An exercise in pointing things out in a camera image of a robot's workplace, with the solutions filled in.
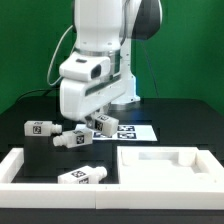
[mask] cable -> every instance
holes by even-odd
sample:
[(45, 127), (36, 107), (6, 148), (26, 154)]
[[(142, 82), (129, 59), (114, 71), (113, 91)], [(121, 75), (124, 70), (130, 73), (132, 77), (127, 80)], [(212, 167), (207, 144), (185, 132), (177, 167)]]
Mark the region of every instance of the cable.
[(45, 92), (45, 93), (43, 94), (43, 96), (47, 96), (51, 91), (55, 91), (55, 90), (59, 90), (59, 88), (31, 90), (31, 91), (28, 91), (28, 92), (23, 93), (22, 95), (20, 95), (20, 96), (16, 99), (15, 103), (17, 103), (18, 101), (20, 101), (24, 96), (29, 95), (29, 94), (32, 94), (32, 93), (36, 93), (36, 92)]
[(123, 45), (123, 43), (127, 37), (127, 21), (128, 21), (127, 8), (128, 8), (129, 2), (130, 2), (130, 0), (126, 0), (125, 5), (124, 5), (124, 34), (123, 34), (123, 38), (120, 42), (121, 46)]
[(154, 87), (155, 87), (155, 91), (156, 91), (156, 96), (157, 98), (159, 98), (159, 91), (158, 91), (158, 87), (157, 87), (157, 82), (156, 82), (156, 77), (155, 77), (155, 74), (154, 74), (154, 71), (152, 69), (152, 65), (150, 63), (150, 59), (149, 59), (149, 55), (148, 55), (148, 52), (146, 51), (146, 48), (145, 48), (145, 45), (143, 43), (143, 41), (140, 41), (141, 43), (141, 46), (142, 46), (142, 49), (145, 53), (145, 56), (146, 56), (146, 60), (147, 60), (147, 64), (148, 64), (148, 68), (150, 70), (150, 73), (152, 75), (152, 79), (153, 79), (153, 84), (154, 84)]
[(58, 45), (57, 45), (57, 47), (56, 47), (56, 49), (55, 49), (55, 52), (54, 52), (54, 54), (53, 54), (53, 57), (52, 57), (52, 59), (51, 59), (51, 63), (50, 63), (50, 66), (49, 66), (49, 69), (48, 69), (48, 73), (47, 73), (47, 83), (48, 83), (48, 85), (51, 86), (51, 87), (54, 87), (54, 86), (55, 86), (59, 81), (61, 81), (61, 79), (62, 79), (62, 77), (59, 77), (55, 82), (50, 83), (51, 70), (52, 70), (52, 66), (53, 66), (53, 64), (54, 64), (55, 57), (56, 57), (56, 55), (57, 55), (57, 53), (58, 53), (58, 49), (60, 48), (61, 43), (62, 43), (62, 41), (64, 40), (65, 36), (68, 34), (68, 32), (69, 32), (70, 30), (72, 30), (72, 28), (73, 28), (73, 26), (70, 26), (70, 27), (64, 32), (64, 34), (62, 35), (61, 39), (60, 39), (59, 42), (58, 42)]

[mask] white block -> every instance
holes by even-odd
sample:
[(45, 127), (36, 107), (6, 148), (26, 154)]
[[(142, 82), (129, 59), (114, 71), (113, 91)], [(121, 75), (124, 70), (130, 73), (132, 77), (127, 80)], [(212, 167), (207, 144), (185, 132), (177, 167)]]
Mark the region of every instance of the white block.
[(0, 164), (0, 183), (11, 183), (23, 163), (23, 149), (13, 148)]

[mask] white foam border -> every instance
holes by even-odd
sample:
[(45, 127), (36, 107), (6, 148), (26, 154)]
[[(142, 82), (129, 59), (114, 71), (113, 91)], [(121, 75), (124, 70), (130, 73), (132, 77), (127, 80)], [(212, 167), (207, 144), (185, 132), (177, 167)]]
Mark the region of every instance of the white foam border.
[[(222, 176), (222, 166), (208, 155), (207, 152), (202, 155), (204, 165), (212, 164), (211, 172)], [(224, 209), (224, 185), (189, 188), (10, 183), (23, 162), (23, 149), (14, 148), (0, 164), (1, 208)]]

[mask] black cable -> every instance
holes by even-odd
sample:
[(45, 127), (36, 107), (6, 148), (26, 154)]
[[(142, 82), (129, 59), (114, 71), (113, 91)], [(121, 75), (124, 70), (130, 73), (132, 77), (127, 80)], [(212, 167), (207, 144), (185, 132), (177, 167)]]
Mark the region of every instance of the black cable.
[(150, 63), (149, 54), (146, 51), (146, 48), (145, 48), (145, 45), (144, 45), (143, 41), (140, 41), (140, 43), (141, 43), (142, 49), (143, 49), (143, 51), (145, 53), (145, 57), (146, 57), (146, 60), (147, 60), (149, 71), (150, 71), (150, 73), (152, 75), (153, 84), (154, 84), (154, 88), (155, 88), (155, 91), (156, 91), (156, 96), (157, 96), (157, 98), (159, 98), (159, 91), (158, 91), (158, 87), (157, 87), (156, 77), (155, 77), (154, 71), (152, 69), (152, 65)]
[(59, 90), (59, 88), (52, 88), (52, 89), (36, 89), (36, 90), (31, 90), (31, 91), (28, 91), (26, 93), (23, 93), (22, 95), (20, 95), (15, 103), (17, 103), (18, 101), (20, 101), (23, 97), (25, 97), (26, 95), (29, 95), (29, 94), (32, 94), (32, 93), (37, 93), (37, 92), (45, 92), (42, 96), (47, 96), (50, 92), (52, 91), (56, 91), (56, 90)]
[(126, 37), (127, 37), (127, 8), (128, 8), (128, 4), (129, 4), (130, 0), (126, 0), (125, 5), (124, 5), (124, 34), (123, 34), (123, 38), (120, 42), (121, 46), (123, 45)]

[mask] cube with marker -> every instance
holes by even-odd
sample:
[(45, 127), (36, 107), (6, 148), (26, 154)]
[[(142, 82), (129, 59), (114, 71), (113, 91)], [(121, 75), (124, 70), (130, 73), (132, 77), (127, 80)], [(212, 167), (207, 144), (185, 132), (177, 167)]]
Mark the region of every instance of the cube with marker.
[(119, 120), (101, 113), (95, 113), (87, 127), (99, 131), (102, 135), (112, 136), (117, 132)]
[(67, 148), (92, 144), (92, 131), (88, 128), (74, 131), (65, 131), (61, 136), (53, 139), (54, 146), (65, 145)]

